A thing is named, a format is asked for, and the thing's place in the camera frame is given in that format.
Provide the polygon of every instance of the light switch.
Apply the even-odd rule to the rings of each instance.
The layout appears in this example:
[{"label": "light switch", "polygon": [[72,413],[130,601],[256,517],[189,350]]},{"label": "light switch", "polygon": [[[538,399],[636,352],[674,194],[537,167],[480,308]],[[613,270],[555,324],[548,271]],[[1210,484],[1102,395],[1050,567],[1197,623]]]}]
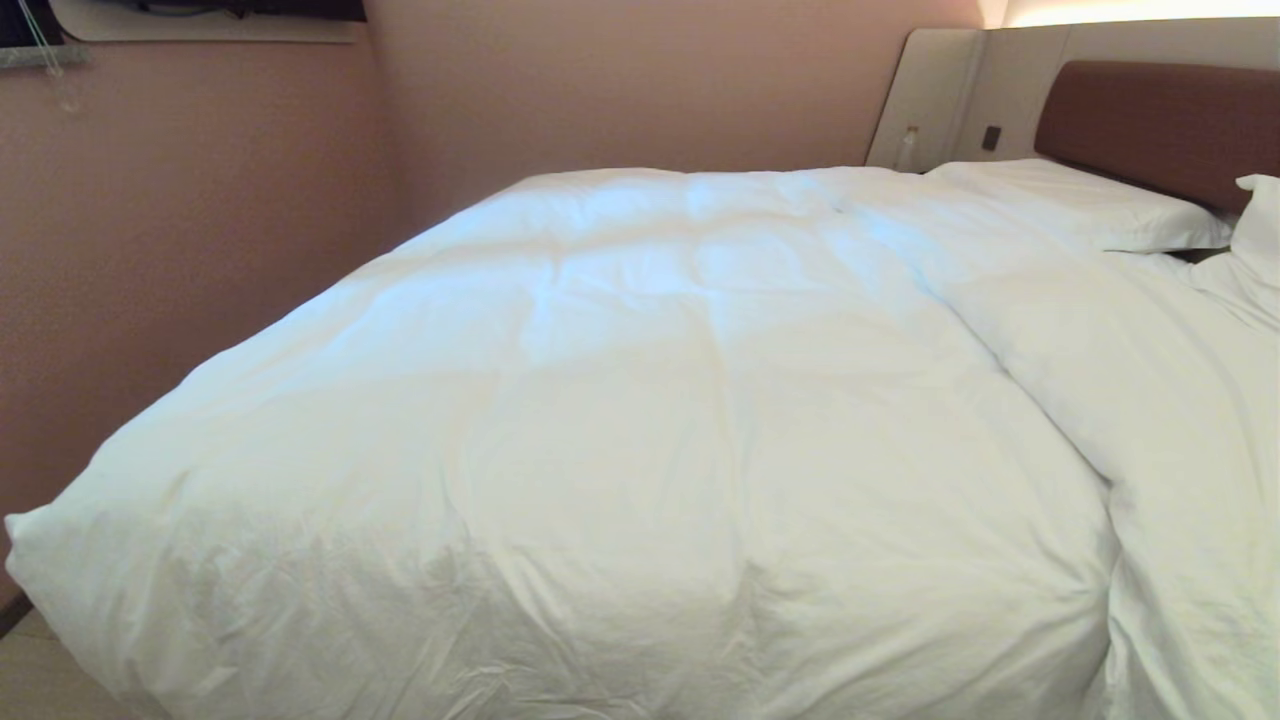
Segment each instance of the light switch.
[{"label": "light switch", "polygon": [[982,136],[982,149],[995,150],[996,146],[1000,145],[1001,132],[1004,132],[1004,128],[996,126],[987,126],[987,135]]}]

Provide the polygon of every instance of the light strip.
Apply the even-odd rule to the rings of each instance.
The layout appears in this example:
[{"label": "light strip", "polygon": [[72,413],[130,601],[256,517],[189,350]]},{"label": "light strip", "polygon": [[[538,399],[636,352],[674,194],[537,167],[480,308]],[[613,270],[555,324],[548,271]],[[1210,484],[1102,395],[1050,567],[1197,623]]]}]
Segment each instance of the light strip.
[{"label": "light strip", "polygon": [[1277,15],[1280,0],[1011,0],[1005,27]]}]

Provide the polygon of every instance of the white bedding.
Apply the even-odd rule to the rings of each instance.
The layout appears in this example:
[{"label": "white bedding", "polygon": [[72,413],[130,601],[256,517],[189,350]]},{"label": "white bedding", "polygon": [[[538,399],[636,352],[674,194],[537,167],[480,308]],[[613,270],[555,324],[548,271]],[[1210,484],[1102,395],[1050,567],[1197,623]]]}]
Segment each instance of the white bedding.
[{"label": "white bedding", "polygon": [[543,177],[206,363],[8,568],[152,717],[1272,717],[1274,363],[938,179]]}]

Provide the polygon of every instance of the hotel bed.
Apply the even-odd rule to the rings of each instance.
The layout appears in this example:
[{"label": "hotel bed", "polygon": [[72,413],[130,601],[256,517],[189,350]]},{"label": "hotel bed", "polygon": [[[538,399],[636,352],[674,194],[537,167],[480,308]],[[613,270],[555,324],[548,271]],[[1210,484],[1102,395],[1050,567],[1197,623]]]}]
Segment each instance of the hotel bed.
[{"label": "hotel bed", "polygon": [[8,568],[143,717],[1276,717],[1277,78],[1070,64],[1057,161],[525,181]]}]

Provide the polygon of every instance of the brown headboard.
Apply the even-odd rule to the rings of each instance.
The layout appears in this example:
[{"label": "brown headboard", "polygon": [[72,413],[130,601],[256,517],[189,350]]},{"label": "brown headboard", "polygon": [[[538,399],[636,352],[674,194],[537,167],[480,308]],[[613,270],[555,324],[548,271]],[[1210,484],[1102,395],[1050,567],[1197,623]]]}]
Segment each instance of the brown headboard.
[{"label": "brown headboard", "polygon": [[1235,178],[1280,176],[1280,72],[1074,61],[1044,102],[1036,151],[1240,213]]}]

